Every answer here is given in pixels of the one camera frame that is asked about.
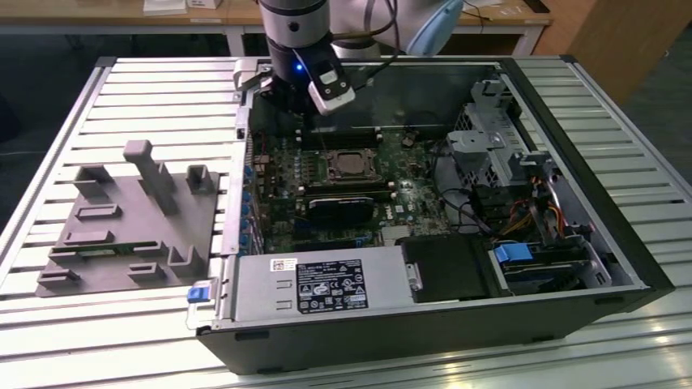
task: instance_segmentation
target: power supply label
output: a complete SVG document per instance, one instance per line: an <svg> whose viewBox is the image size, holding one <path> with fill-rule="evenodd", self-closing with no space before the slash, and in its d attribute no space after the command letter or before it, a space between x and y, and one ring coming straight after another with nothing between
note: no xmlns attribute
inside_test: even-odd
<svg viewBox="0 0 692 389"><path fill-rule="evenodd" d="M318 314L369 308L361 259L302 263L295 269L299 311Z"/></svg>

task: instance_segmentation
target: floor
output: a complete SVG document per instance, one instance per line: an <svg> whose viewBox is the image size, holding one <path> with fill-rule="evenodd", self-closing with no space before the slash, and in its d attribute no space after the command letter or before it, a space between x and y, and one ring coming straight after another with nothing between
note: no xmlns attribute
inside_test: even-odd
<svg viewBox="0 0 692 389"><path fill-rule="evenodd" d="M0 96L21 119L0 143L0 229L13 214L101 56L225 55L223 36L0 36ZM625 107L655 146L692 182L692 29L685 32Z"/></svg>

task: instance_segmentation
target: side panel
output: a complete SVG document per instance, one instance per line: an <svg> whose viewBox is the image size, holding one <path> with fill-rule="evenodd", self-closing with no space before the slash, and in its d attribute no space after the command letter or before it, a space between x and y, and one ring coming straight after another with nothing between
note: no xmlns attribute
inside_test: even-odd
<svg viewBox="0 0 692 389"><path fill-rule="evenodd" d="M379 316L245 331L198 330L237 374L413 357L566 337L646 292Z"/></svg>

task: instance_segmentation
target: blue latch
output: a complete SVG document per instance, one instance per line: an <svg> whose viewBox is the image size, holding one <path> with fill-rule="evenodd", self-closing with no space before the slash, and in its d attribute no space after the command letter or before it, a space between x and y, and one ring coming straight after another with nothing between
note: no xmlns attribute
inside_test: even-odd
<svg viewBox="0 0 692 389"><path fill-rule="evenodd" d="M194 286L187 291L187 302L195 304L198 302L210 301L210 286Z"/></svg>
<svg viewBox="0 0 692 389"><path fill-rule="evenodd" d="M253 182L253 177L254 177L254 171L253 171L253 168L250 166L246 166L246 168L243 169L243 181L246 184L250 184Z"/></svg>
<svg viewBox="0 0 692 389"><path fill-rule="evenodd" d="M534 259L530 245L526 243L507 243L501 245L501 247L495 249L495 256L501 263L507 261L531 261Z"/></svg>

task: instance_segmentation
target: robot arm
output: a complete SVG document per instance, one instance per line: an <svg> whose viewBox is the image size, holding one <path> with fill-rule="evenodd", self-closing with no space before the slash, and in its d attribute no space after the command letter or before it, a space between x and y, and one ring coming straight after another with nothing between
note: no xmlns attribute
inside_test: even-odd
<svg viewBox="0 0 692 389"><path fill-rule="evenodd" d="M365 58L363 53L378 53L375 40L395 44L393 2L407 53L437 54L454 31L463 0L406 1L402 6L398 0L259 0L273 56L271 95L286 109L318 109L330 115L355 100L335 48L343 56ZM369 31L389 24L382 34L370 36ZM353 39L335 41L334 32Z"/></svg>

